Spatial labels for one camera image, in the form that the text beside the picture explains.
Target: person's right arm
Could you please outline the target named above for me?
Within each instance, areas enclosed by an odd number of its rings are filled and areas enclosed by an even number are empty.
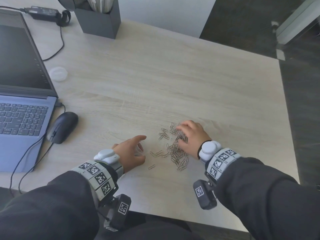
[[[199,123],[177,129],[188,137],[179,146],[194,158],[210,137]],[[256,158],[239,158],[218,179],[214,193],[255,239],[320,239],[320,192]]]

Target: laptop screen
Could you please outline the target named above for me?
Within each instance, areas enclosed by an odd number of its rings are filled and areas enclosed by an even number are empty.
[[[24,28],[0,25],[0,85],[51,89]]]

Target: black mouse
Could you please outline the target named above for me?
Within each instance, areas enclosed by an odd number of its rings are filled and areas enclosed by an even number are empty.
[[[47,132],[47,139],[52,143],[61,144],[77,126],[79,117],[76,113],[65,112],[54,121]]]

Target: dark floor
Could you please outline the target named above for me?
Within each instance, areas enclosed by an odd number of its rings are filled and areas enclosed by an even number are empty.
[[[217,0],[200,36],[277,58],[271,21],[280,25],[302,0]],[[320,184],[320,27],[315,20],[282,47],[279,60],[300,182]]]

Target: wooden desk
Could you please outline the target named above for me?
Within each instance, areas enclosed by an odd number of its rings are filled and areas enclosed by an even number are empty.
[[[56,0],[0,4],[62,10]],[[58,26],[25,17],[42,57],[56,52]],[[126,20],[116,40],[87,35],[74,14],[63,37],[64,50],[45,64],[69,72],[54,86],[67,111],[79,115],[79,125],[24,179],[23,190],[46,185],[99,150],[145,134],[146,163],[119,181],[117,194],[131,197],[130,210],[245,231],[220,203],[210,211],[198,205],[192,184],[205,179],[201,162],[189,160],[179,172],[170,159],[148,153],[165,149],[168,141],[158,140],[162,127],[185,119],[200,122],[223,146],[298,180],[278,60]],[[14,188],[21,177],[14,175]],[[10,173],[0,173],[0,186],[8,187],[9,179]]]

